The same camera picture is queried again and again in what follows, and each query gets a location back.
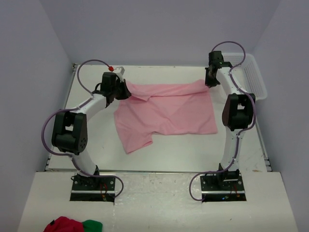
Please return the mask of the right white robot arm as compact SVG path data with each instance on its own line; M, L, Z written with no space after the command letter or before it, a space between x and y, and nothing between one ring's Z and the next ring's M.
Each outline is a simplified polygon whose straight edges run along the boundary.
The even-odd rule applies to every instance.
M232 75L233 66L224 61L221 51L209 53L205 85L209 88L221 85L226 101L222 123L226 129L225 149L218 171L206 174L205 185L209 190L224 191L239 181L239 152L245 131L254 122L255 95L246 93Z

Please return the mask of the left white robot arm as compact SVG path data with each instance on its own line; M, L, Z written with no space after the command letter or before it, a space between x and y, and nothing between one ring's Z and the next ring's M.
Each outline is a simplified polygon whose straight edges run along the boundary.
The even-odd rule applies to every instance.
M123 78L124 72L123 67L116 68L114 72L104 72L101 83L96 86L89 100L76 109L62 110L55 116L52 145L62 155L68 156L77 169L75 184L86 186L90 190L100 186L100 177L98 167L86 149L87 122L114 100L126 100L131 96Z

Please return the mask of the pink t shirt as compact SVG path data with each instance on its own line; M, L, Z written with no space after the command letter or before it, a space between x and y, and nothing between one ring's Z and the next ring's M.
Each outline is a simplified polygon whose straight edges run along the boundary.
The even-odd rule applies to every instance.
M128 83L131 97L114 112L115 127L129 154L151 145L154 133L162 135L216 134L209 88L203 80L189 84Z

